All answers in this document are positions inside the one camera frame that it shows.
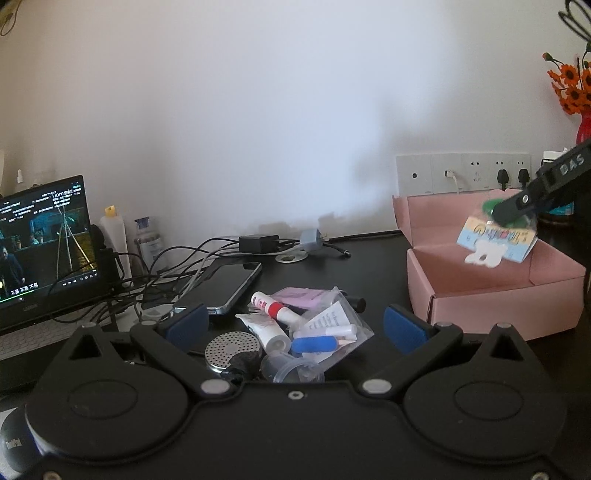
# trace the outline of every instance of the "yellow cap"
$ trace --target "yellow cap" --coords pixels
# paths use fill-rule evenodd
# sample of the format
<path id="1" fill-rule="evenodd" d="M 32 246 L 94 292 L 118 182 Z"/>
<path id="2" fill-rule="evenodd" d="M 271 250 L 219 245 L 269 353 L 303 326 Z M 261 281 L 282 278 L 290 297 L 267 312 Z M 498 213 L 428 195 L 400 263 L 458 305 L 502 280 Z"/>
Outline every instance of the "yellow cap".
<path id="1" fill-rule="evenodd" d="M 115 205 L 111 205 L 105 209 L 105 216 L 106 217 L 116 217 L 117 216 L 117 209 Z"/>

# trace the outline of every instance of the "video on screen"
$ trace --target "video on screen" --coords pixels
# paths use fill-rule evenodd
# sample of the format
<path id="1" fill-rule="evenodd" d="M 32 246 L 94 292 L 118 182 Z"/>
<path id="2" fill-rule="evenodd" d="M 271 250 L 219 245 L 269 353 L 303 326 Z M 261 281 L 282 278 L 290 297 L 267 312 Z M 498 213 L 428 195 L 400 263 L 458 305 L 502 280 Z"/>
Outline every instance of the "video on screen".
<path id="1" fill-rule="evenodd" d="M 0 302 L 96 269 L 79 183 L 0 204 Z"/>

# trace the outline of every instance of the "black mouse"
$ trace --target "black mouse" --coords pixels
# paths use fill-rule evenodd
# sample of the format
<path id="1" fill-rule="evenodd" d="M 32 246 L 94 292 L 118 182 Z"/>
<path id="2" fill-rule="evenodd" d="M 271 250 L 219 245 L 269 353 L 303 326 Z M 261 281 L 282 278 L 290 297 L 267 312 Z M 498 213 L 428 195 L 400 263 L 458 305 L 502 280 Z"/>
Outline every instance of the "black mouse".
<path id="1" fill-rule="evenodd" d="M 13 470 L 23 473 L 40 459 L 41 454 L 25 419 L 25 406 L 15 408 L 0 427 L 2 455 Z"/>

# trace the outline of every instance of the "laptop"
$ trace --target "laptop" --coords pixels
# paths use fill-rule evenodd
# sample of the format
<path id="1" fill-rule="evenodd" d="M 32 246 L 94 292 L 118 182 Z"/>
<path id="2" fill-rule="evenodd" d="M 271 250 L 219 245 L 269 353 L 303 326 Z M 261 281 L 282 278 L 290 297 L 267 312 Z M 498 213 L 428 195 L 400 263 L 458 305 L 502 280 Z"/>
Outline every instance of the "laptop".
<path id="1" fill-rule="evenodd" d="M 35 383 L 80 323 L 51 318 L 108 296 L 98 247 L 82 176 L 0 199 L 0 393 Z"/>

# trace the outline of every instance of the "smartphone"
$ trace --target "smartphone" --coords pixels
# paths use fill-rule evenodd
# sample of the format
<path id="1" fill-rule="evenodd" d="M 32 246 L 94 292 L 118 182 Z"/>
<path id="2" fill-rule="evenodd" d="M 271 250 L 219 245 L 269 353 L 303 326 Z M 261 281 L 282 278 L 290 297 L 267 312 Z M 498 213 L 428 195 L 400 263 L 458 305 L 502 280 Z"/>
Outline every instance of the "smartphone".
<path id="1" fill-rule="evenodd" d="M 262 271 L 258 262 L 221 265 L 174 304 L 176 313 L 203 303 L 210 315 L 225 315 Z"/>

